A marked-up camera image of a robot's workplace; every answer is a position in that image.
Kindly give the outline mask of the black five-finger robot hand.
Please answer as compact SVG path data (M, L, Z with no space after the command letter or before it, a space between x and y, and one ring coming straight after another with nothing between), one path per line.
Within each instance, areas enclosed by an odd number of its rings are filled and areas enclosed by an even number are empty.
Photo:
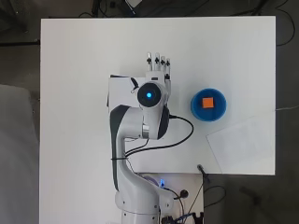
M170 59L161 56L159 52L156 52L154 56L149 52L146 80L158 82L163 86L167 95L166 99L169 99L171 95Z

